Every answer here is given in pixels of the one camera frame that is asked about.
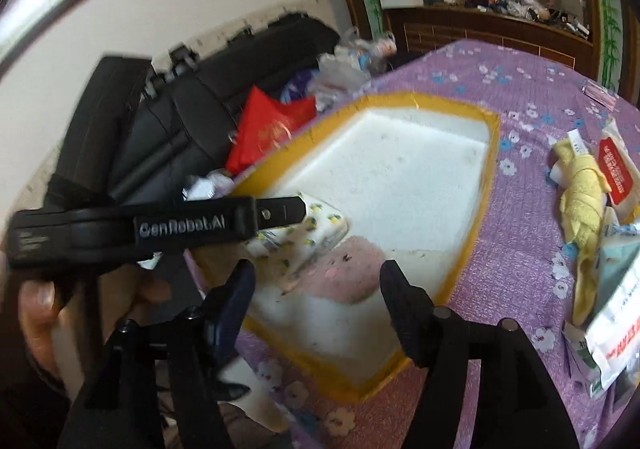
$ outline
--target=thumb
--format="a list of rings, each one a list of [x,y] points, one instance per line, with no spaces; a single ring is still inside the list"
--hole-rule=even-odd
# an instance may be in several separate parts
[[[53,352],[51,329],[56,324],[60,304],[53,283],[26,281],[20,287],[18,317],[24,340],[42,369],[59,377]]]

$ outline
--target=floral pattern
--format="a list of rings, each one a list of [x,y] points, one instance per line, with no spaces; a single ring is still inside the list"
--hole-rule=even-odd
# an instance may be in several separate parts
[[[598,426],[594,425],[591,429],[587,431],[587,434],[584,436],[584,442],[582,442],[582,449],[591,449],[596,442],[596,437],[598,435]]]
[[[284,388],[284,403],[291,409],[300,409],[305,405],[309,392],[300,381],[291,382]]]
[[[339,407],[326,416],[324,426],[331,436],[347,436],[349,431],[356,427],[355,418],[356,414],[353,411]]]
[[[565,281],[558,281],[554,286],[554,294],[560,299],[564,299],[567,292],[569,292],[569,285]]]
[[[518,172],[515,164],[509,159],[504,159],[500,162],[500,170],[502,171],[502,174],[507,176],[513,176]]]
[[[475,41],[457,42],[372,79],[357,96],[397,91],[431,93],[501,115],[500,152],[491,200],[479,241],[450,303],[458,311],[472,309],[474,320],[488,324],[497,323],[505,309],[511,311],[511,317],[522,325],[559,384],[580,440],[588,442],[589,436],[596,438],[596,433],[603,437],[614,417],[605,405],[605,397],[591,400],[571,385],[564,362],[559,332],[564,319],[571,315],[577,248],[564,243],[556,217],[561,191],[548,178],[548,172],[552,146],[576,125],[581,126],[588,143],[596,142],[607,111],[581,92],[584,77],[543,58],[513,51]],[[620,132],[629,150],[637,155],[640,114],[623,100],[615,111],[619,113]],[[517,133],[517,142],[512,142],[512,132]],[[483,292],[482,307],[469,288]],[[385,422],[397,422],[398,412],[415,409],[422,372],[408,369],[366,403],[344,408],[318,393],[299,369],[284,359],[278,361],[278,354],[256,337],[241,337],[244,340],[239,339],[238,351],[261,380],[268,382],[299,432],[303,429],[318,437],[326,449],[370,445],[373,437],[381,437],[375,439],[381,447],[402,445],[405,432],[391,429],[379,435],[378,428]],[[471,374],[468,385],[477,390],[478,381],[479,373]],[[465,406],[462,439],[458,442],[461,447],[470,444],[473,422],[473,411]],[[599,429],[590,434],[594,426]]]
[[[282,366],[277,359],[269,359],[258,365],[258,378],[270,389],[282,384]]]
[[[531,148],[530,145],[523,145],[520,148],[520,156],[522,156],[523,158],[529,158],[532,152],[533,152],[533,149]]]
[[[531,343],[534,348],[542,353],[548,353],[554,349],[556,344],[556,334],[548,328],[538,328],[531,336]]]

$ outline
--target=red label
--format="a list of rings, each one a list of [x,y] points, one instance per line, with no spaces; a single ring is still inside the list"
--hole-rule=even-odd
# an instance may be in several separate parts
[[[600,140],[598,165],[611,187],[611,201],[614,205],[620,204],[629,196],[634,181],[611,137]]]

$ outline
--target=plastic bag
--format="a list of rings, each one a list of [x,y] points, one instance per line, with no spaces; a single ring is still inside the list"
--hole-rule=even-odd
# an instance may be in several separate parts
[[[375,41],[366,41],[360,38],[360,32],[353,27],[343,34],[334,53],[336,56],[350,55],[355,60],[353,64],[355,68],[375,76],[386,72],[386,58],[397,51],[396,38],[391,32],[386,32],[383,37]]]
[[[222,198],[229,194],[234,187],[231,180],[223,169],[211,171],[206,177],[192,176],[187,180],[187,184],[182,189],[182,196],[187,202],[194,200],[211,200]]]
[[[361,87],[371,74],[353,66],[351,58],[324,54],[319,57],[320,74],[306,87],[316,98],[316,110],[323,112]]]
[[[598,146],[598,165],[611,186],[609,197],[621,223],[640,217],[640,172],[631,160],[616,120],[608,118]]]
[[[313,97],[295,104],[281,104],[254,87],[244,106],[236,144],[226,160],[226,170],[240,174],[279,144],[290,140],[294,131],[315,116]]]
[[[620,226],[606,207],[596,258],[598,290],[591,316],[580,328],[565,323],[572,379],[599,397],[626,371],[640,350],[640,234]]]

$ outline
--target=wooden cabinet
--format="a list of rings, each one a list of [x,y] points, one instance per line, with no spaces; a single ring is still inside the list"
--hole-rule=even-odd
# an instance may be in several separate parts
[[[453,7],[388,10],[385,18],[399,50],[431,52],[460,39],[521,50],[591,76],[593,44],[533,22]]]

